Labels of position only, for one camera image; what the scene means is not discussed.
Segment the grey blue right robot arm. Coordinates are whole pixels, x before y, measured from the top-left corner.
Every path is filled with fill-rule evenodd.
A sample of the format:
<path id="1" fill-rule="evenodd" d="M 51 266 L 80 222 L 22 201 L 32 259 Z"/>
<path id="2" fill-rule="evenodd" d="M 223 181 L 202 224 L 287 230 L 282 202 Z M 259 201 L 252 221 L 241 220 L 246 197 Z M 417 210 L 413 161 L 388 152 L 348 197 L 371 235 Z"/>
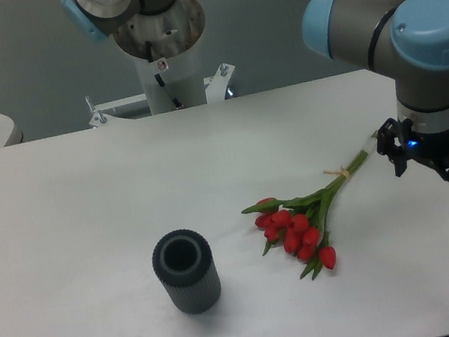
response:
<path id="1" fill-rule="evenodd" d="M 376 146 L 395 173 L 414 160 L 449 182 L 449 0 L 310 0 L 301 30 L 314 52 L 395 83 Z"/>

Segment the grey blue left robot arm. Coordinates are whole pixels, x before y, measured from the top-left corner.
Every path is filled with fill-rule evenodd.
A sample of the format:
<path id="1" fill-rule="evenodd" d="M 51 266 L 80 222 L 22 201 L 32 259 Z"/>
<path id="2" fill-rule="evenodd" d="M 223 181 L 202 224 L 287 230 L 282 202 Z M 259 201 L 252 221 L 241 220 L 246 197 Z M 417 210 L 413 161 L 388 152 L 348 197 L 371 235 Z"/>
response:
<path id="1" fill-rule="evenodd" d="M 208 101 L 200 51 L 206 40 L 196 0 L 62 0 L 68 17 L 89 37 L 127 46 L 149 115 L 121 119 L 91 114 L 92 134 L 108 157 L 84 175 L 96 215 L 108 221 L 191 219 L 201 212 L 239 214 L 266 197 L 317 190 L 352 160 L 378 121 L 352 106 L 364 84 L 393 111 L 393 86 L 355 70 L 217 103 Z M 163 47 L 161 56 L 130 53 Z"/>

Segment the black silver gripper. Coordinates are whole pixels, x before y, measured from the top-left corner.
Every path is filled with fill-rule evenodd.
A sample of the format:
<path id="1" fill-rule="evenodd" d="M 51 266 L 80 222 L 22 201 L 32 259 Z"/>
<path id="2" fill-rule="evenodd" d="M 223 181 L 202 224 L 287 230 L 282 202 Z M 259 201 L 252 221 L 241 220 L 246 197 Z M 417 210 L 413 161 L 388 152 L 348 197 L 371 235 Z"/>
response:
<path id="1" fill-rule="evenodd" d="M 393 164 L 396 177 L 411 159 L 449 182 L 449 106 L 428 111 L 398 100 L 397 109 L 398 119 L 388 118 L 377 131 L 377 153 Z"/>

